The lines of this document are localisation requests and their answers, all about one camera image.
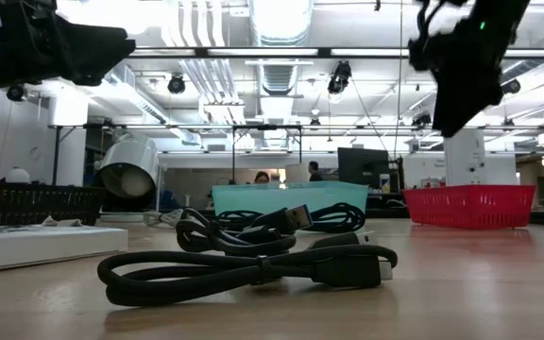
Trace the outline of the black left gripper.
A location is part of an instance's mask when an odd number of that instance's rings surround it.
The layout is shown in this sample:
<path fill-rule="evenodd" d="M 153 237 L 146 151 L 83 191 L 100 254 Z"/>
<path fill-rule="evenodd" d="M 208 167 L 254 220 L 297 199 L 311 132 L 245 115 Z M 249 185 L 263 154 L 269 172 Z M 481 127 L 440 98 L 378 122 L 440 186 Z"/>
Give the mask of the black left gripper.
<path fill-rule="evenodd" d="M 59 75 L 79 86 L 99 86 L 106 73 L 136 49 L 120 27 L 82 25 L 56 19 Z"/>

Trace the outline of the black computer monitor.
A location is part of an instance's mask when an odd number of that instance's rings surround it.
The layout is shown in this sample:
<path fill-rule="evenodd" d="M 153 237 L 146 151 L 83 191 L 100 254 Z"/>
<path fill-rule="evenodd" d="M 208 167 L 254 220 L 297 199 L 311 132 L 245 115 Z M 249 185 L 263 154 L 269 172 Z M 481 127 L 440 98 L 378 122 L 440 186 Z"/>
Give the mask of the black computer monitor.
<path fill-rule="evenodd" d="M 364 148 L 337 149 L 340 181 L 381 188 L 380 175 L 389 174 L 389 154 L 384 150 Z"/>

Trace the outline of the red plastic basket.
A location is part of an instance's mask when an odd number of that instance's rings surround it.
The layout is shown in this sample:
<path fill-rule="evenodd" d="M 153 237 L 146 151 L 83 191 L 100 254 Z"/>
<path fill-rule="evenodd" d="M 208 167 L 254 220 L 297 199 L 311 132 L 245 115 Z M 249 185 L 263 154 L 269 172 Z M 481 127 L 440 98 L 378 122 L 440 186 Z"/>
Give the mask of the red plastic basket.
<path fill-rule="evenodd" d="M 499 230 L 529 224 L 535 192 L 532 185 L 471 184 L 409 189 L 403 197 L 417 224 Z"/>

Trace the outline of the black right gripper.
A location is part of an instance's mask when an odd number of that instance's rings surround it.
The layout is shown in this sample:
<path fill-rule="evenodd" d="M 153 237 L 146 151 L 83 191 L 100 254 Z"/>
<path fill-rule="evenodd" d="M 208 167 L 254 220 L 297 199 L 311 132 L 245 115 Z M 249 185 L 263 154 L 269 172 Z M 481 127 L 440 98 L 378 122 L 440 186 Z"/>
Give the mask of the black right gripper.
<path fill-rule="evenodd" d="M 426 20 L 408 42 L 409 63 L 428 71 L 437 85 L 433 129 L 452 137 L 480 111 L 501 102 L 501 62 L 515 30 L 490 20 L 466 18 L 451 32 L 435 32 Z"/>

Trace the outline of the teal plastic bin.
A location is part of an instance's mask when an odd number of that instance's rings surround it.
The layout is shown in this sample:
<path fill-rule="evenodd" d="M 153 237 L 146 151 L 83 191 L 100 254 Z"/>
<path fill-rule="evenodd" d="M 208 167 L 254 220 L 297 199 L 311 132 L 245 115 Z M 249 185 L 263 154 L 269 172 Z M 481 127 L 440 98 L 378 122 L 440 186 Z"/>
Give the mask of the teal plastic bin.
<path fill-rule="evenodd" d="M 217 215 L 230 211 L 271 213 L 281 208 L 306 205 L 310 212 L 348 203 L 366 210 L 368 189 L 341 181 L 294 182 L 279 184 L 217 185 L 212 200 Z"/>

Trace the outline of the black plastic basket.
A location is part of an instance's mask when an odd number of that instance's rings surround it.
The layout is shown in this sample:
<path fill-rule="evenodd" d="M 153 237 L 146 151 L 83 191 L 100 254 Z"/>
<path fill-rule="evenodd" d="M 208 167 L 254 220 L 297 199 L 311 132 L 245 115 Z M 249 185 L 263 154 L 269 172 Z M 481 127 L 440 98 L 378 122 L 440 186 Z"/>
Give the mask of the black plastic basket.
<path fill-rule="evenodd" d="M 40 224 L 47 217 L 91 225 L 105 197 L 102 188 L 0 182 L 0 226 Z"/>

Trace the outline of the black aluminium table frame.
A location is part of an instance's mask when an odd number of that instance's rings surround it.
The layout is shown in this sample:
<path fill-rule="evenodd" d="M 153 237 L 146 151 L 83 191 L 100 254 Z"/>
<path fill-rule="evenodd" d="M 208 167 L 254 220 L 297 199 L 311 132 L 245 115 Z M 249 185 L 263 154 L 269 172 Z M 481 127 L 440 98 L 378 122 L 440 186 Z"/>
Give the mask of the black aluminium table frame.
<path fill-rule="evenodd" d="M 409 58 L 406 48 L 137 47 L 128 60 L 170 59 L 388 59 Z M 505 60 L 544 60 L 544 48 L 508 49 Z"/>

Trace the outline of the white dome object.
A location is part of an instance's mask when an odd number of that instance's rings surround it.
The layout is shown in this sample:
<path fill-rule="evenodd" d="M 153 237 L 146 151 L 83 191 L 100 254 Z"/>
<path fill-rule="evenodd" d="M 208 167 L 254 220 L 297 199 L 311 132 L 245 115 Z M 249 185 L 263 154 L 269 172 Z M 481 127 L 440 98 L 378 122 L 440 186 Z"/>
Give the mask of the white dome object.
<path fill-rule="evenodd" d="M 31 182 L 30 174 L 25 169 L 20 167 L 14 167 L 10 169 L 5 176 L 5 180 L 7 183 Z"/>

